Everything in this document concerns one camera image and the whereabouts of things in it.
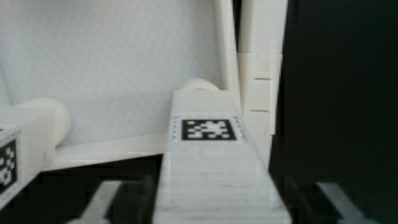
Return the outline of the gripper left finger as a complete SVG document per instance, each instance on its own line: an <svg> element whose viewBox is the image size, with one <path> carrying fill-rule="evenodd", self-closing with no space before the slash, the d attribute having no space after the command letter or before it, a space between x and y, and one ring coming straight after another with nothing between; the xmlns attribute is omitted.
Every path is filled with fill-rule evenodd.
<svg viewBox="0 0 398 224"><path fill-rule="evenodd" d="M68 224L151 224L156 186L153 177L105 181L78 218Z"/></svg>

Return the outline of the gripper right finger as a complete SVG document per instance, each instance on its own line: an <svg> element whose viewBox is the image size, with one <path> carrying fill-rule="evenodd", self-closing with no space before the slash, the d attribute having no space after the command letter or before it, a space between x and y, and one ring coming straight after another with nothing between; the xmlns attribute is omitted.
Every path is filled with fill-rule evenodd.
<svg viewBox="0 0 398 224"><path fill-rule="evenodd" d="M284 202L293 224L380 224L362 213L336 182L284 180Z"/></svg>

